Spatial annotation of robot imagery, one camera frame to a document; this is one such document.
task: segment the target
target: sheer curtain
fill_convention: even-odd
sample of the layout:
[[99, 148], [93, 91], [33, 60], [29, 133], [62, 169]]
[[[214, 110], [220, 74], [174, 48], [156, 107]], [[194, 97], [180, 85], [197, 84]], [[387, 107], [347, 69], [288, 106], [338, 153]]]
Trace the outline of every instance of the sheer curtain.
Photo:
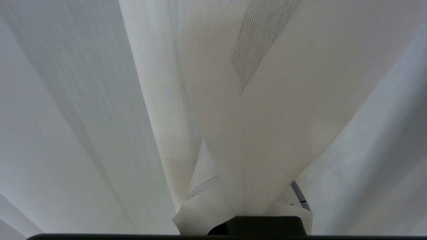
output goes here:
[[313, 234], [427, 234], [426, 12], [2, 1], [0, 220], [24, 237], [177, 234], [195, 206], [269, 213], [296, 179]]

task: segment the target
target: white fabric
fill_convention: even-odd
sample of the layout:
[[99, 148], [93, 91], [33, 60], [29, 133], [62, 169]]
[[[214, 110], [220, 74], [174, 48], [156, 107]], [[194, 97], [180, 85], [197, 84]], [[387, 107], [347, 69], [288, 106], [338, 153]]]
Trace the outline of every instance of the white fabric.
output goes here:
[[224, 216], [269, 213], [297, 178], [313, 234], [427, 234], [426, 12], [1, 1], [0, 220], [25, 237], [176, 234], [206, 197], [188, 198], [205, 140]]

